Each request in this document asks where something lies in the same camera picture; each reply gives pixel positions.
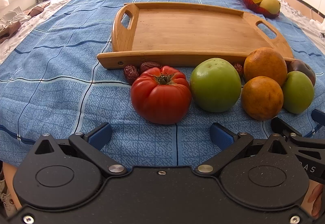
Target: white cloth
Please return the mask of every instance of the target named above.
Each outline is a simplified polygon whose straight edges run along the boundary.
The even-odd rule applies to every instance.
[[[323,20],[323,23],[320,23],[318,20],[313,20],[313,19],[311,19],[309,23],[315,28],[317,28],[319,31],[321,31],[322,33],[325,33],[325,19]]]
[[[281,3],[280,11],[289,19],[297,24],[299,28],[311,39],[316,47],[325,54],[325,38],[322,32],[310,23],[310,19],[304,16],[300,11],[293,9],[284,0],[279,0]]]
[[[0,19],[0,30],[5,28],[9,24],[16,23],[20,21],[21,24],[31,19],[31,16],[26,15],[20,7],[15,8],[4,14],[2,19]]]

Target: red date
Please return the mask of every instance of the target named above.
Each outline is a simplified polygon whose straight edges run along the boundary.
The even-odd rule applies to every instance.
[[[161,68],[162,66],[156,62],[144,62],[140,65],[140,74],[147,71],[150,68],[158,67]]]
[[[134,81],[139,77],[138,69],[134,65],[125,66],[123,73],[125,79],[130,85],[132,85]]]
[[[234,64],[234,68],[236,69],[237,73],[239,74],[239,77],[242,78],[244,75],[244,69],[240,64]]]

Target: orange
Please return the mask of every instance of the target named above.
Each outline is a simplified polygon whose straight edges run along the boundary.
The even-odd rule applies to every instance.
[[[244,63],[246,82],[257,76],[267,76],[282,86],[287,78],[287,65],[282,55],[264,47],[251,52]]]
[[[283,92],[273,79],[258,76],[249,80],[242,90],[242,107],[256,120],[274,118],[283,105]]]

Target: blue gripper pad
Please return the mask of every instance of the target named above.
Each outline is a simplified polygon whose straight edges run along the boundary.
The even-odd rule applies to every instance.
[[[109,123],[103,123],[95,130],[84,136],[84,139],[97,150],[101,150],[112,137],[112,127]]]
[[[318,122],[319,124],[325,126],[325,113],[323,111],[320,111],[318,109],[314,109],[311,112],[311,118],[315,121]]]
[[[215,122],[210,127],[210,138],[221,150],[226,149],[238,139],[238,136],[224,126]]]

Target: green fruit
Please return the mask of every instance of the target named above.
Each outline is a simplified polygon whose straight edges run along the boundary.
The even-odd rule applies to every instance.
[[[194,69],[190,87],[199,107],[209,112],[223,112],[236,103],[242,84],[238,72],[229,62],[212,58]]]
[[[314,87],[308,76],[299,71],[288,73],[282,86],[283,107],[294,114],[304,112],[314,98]]]

